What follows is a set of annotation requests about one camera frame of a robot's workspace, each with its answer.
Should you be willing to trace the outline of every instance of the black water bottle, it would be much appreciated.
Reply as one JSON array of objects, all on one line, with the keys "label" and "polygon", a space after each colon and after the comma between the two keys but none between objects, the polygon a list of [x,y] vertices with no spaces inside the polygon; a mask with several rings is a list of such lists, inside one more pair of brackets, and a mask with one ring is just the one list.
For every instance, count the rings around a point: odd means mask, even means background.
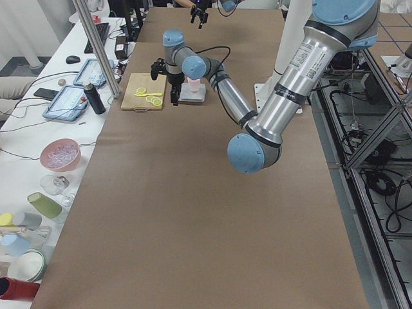
[{"label": "black water bottle", "polygon": [[96,114],[103,114],[106,111],[106,108],[103,105],[102,99],[100,98],[99,93],[97,92],[96,87],[88,80],[83,82],[84,94],[87,96],[93,111]]}]

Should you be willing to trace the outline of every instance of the light blue cup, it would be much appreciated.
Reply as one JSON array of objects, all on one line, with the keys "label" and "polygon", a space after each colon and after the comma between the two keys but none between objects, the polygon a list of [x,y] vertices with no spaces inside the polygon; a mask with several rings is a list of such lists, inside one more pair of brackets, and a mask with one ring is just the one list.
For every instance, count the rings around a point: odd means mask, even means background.
[{"label": "light blue cup", "polygon": [[6,234],[1,238],[1,245],[6,249],[6,252],[11,256],[21,256],[30,249],[30,241],[16,233]]}]

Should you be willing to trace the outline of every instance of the pink bowl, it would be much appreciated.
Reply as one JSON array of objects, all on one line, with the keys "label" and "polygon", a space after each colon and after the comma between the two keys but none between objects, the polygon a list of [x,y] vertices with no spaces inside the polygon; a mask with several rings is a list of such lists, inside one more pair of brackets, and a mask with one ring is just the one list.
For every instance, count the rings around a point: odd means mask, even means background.
[{"label": "pink bowl", "polygon": [[75,140],[61,138],[43,149],[40,154],[40,163],[53,172],[72,171],[76,168],[81,156],[80,146]]}]

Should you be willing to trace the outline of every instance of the red cup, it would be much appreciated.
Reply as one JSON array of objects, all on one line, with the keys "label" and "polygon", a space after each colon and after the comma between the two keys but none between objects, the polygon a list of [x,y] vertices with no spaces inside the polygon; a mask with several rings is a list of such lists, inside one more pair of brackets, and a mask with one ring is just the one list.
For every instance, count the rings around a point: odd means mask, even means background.
[{"label": "red cup", "polygon": [[39,283],[2,277],[0,278],[0,299],[32,301],[39,287]]}]

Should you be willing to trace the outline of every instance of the white desk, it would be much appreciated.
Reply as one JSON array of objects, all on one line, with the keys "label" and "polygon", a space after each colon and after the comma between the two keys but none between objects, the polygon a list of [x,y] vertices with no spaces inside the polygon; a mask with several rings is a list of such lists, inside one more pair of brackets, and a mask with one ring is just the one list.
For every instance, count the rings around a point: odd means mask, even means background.
[{"label": "white desk", "polygon": [[[109,32],[111,33],[113,30],[118,29],[124,20],[119,18],[105,18],[102,19],[102,22],[110,23],[111,28]],[[79,71],[86,59],[95,58],[94,54],[83,53],[86,43],[87,38],[84,34],[82,25],[77,23],[43,69],[39,78],[64,71]],[[113,59],[116,64],[117,60],[114,52],[115,39],[108,38],[105,44],[105,49],[109,59]],[[77,55],[80,57],[81,61],[76,64],[66,64],[65,59],[69,55]],[[57,75],[42,79],[30,88],[25,98],[33,97],[33,93],[38,88],[60,90],[61,87],[57,84],[59,79],[65,78],[67,84],[72,84],[75,76],[76,74],[73,73],[71,75]],[[5,132],[46,121],[47,119],[42,117],[46,105],[29,107],[27,115],[23,119],[10,116],[0,130],[0,147],[11,153],[38,158],[46,145],[60,138],[72,138],[79,144],[90,144],[94,142],[102,129],[110,107],[109,103],[112,100],[108,86],[104,86],[99,89],[98,92],[106,106],[106,112],[102,115],[96,115],[92,108],[88,106],[83,115],[74,122],[58,122],[53,120],[39,124],[38,126],[27,127],[14,132]],[[26,106],[41,102],[46,101],[23,101],[18,105],[18,108],[15,109],[12,115],[21,117],[24,115]],[[39,160],[22,159],[0,152],[0,188],[2,193],[0,214],[4,212],[15,214],[21,211],[38,213],[35,208],[27,202],[27,196],[37,191],[46,194],[40,186],[40,179],[47,174],[64,175],[70,181],[70,186],[65,192],[76,193],[93,150],[94,146],[81,147],[82,158],[76,169],[65,173],[53,173],[43,167]],[[50,197],[60,203],[62,195]],[[50,260],[62,227],[56,226],[52,220],[45,217],[43,217],[42,225],[49,225],[53,229],[47,242],[47,250],[45,250],[46,259]],[[0,261],[6,259],[10,259],[10,256],[3,256],[3,259],[2,256],[0,256]],[[31,303],[0,300],[0,307],[2,309],[25,309],[29,308],[30,305]]]}]

